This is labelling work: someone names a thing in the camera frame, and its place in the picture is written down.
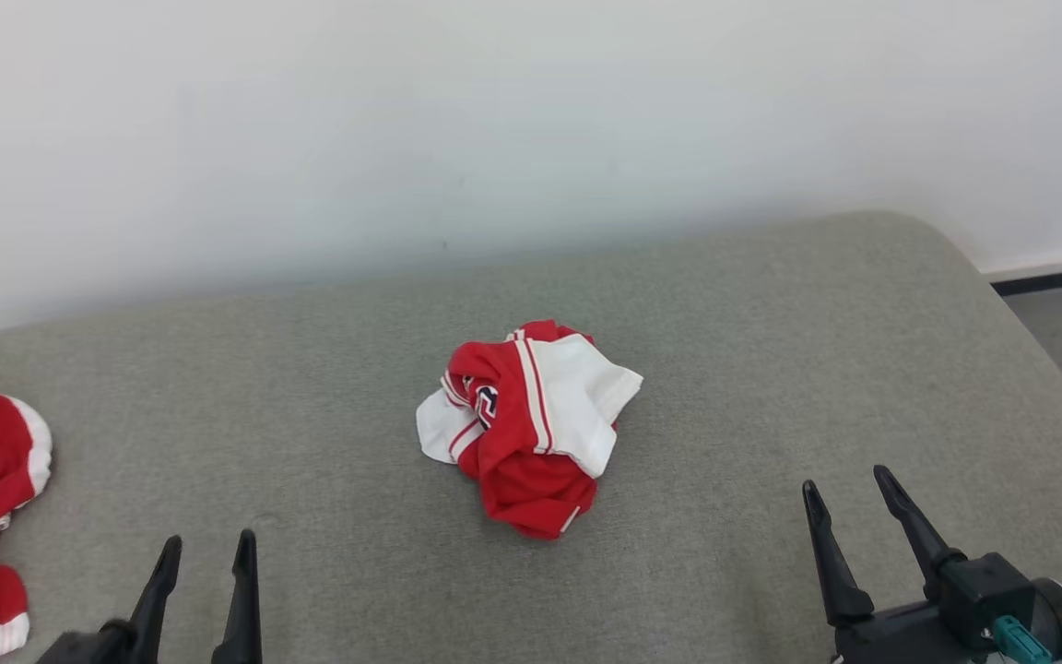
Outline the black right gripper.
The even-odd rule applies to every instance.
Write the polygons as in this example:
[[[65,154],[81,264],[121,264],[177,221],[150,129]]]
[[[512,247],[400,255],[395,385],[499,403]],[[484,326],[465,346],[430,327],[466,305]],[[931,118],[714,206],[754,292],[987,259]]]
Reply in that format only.
[[[945,564],[965,562],[935,529],[889,467],[873,467],[874,480],[891,516],[900,521],[924,579],[928,601],[941,597]],[[992,613],[973,609],[969,615],[930,602],[874,611],[871,597],[858,588],[832,530],[830,510],[813,480],[802,483],[810,546],[826,622],[834,627],[834,663],[984,663],[992,650]]]

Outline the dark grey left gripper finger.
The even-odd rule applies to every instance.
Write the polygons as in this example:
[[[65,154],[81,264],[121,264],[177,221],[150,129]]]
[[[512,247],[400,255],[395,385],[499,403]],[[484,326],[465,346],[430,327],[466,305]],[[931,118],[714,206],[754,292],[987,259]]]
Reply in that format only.
[[[256,537],[241,530],[233,555],[232,601],[223,637],[212,650],[212,664],[262,663],[263,646],[260,612],[260,576]]]
[[[182,550],[181,537],[166,539],[142,596],[131,615],[131,663],[159,663],[166,602],[176,588]]]

